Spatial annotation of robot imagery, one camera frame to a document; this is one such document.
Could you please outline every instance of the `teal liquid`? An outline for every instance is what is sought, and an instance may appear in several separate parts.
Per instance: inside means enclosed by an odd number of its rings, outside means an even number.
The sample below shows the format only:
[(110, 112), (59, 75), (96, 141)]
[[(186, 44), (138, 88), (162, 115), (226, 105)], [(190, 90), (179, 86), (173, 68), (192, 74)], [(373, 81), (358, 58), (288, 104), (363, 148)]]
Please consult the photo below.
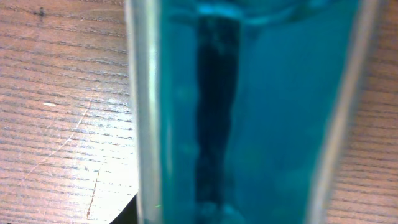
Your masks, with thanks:
[[(206, 224), (303, 223), (358, 1), (329, 1), (318, 11), (300, 4), (275, 12), (225, 5), (165, 7), (165, 222), (198, 223), (200, 216)], [(197, 20), (209, 14), (241, 24), (222, 202), (197, 200)]]

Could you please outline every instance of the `bottle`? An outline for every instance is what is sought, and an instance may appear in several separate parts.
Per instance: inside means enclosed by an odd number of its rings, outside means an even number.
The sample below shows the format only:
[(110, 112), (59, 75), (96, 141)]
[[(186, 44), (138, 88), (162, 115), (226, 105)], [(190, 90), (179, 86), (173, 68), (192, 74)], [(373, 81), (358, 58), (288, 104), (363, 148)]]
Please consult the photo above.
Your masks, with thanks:
[(321, 223), (371, 2), (136, 1), (143, 223)]

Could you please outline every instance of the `table top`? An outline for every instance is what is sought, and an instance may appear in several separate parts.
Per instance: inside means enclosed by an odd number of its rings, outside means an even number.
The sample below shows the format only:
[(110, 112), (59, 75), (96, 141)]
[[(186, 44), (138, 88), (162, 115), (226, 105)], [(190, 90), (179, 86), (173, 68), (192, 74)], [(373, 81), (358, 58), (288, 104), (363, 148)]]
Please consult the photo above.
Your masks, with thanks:
[[(123, 4), (0, 2), (0, 223), (109, 223), (137, 192)], [(398, 223), (397, 12), (380, 23), (329, 223)]]

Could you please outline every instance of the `wooden table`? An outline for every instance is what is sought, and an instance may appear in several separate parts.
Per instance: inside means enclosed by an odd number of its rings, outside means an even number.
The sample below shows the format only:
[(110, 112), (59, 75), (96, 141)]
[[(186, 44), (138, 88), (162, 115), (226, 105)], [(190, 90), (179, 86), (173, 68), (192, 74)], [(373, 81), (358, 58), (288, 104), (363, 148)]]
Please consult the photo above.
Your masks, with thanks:
[[(109, 223), (136, 193), (123, 4), (0, 1), (0, 223)], [(397, 1), (381, 29), (330, 223), (398, 223)]]

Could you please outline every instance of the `black stripe inside bottle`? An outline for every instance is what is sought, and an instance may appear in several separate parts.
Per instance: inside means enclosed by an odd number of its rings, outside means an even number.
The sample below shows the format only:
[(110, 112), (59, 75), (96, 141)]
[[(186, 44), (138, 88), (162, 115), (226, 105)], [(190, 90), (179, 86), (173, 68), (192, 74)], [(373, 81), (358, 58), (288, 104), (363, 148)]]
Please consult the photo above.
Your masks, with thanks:
[[(196, 202), (216, 210), (225, 203), (224, 158), (231, 132), (231, 111), (239, 73), (239, 21), (203, 16), (197, 21), (198, 104)], [(208, 223), (197, 218), (197, 223)]]

